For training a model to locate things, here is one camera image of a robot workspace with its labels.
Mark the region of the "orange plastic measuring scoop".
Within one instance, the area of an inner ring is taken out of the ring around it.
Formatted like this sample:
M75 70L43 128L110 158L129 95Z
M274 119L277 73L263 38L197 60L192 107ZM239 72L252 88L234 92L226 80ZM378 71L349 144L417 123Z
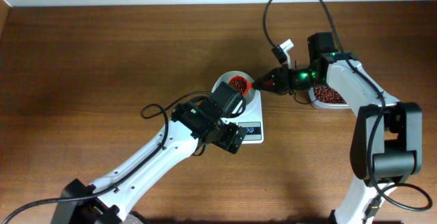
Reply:
M246 96L252 89L252 82L243 76L236 75L229 80L229 85L239 92L242 96Z

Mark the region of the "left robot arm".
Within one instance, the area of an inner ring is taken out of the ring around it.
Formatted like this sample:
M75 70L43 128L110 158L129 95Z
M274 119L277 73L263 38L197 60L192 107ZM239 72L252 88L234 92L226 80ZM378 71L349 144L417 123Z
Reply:
M177 104L158 134L127 161L90 185L73 180L58 203L52 223L127 223L131 210L172 167L207 144L236 154L245 128L225 118L244 113L245 98L222 82L211 93Z

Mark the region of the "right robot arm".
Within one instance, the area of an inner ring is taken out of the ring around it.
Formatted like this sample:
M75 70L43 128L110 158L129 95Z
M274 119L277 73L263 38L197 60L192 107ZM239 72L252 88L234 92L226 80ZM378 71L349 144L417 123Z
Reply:
M401 102L386 93L364 70L352 53L340 49L331 32L308 37L310 64L293 68L290 41L272 52L280 66L258 78L253 89L278 95L316 86L334 89L356 116L350 148L354 178L342 204L332 210L330 223L371 223L384 202L404 210L422 212L389 197L422 168L422 110L415 102Z

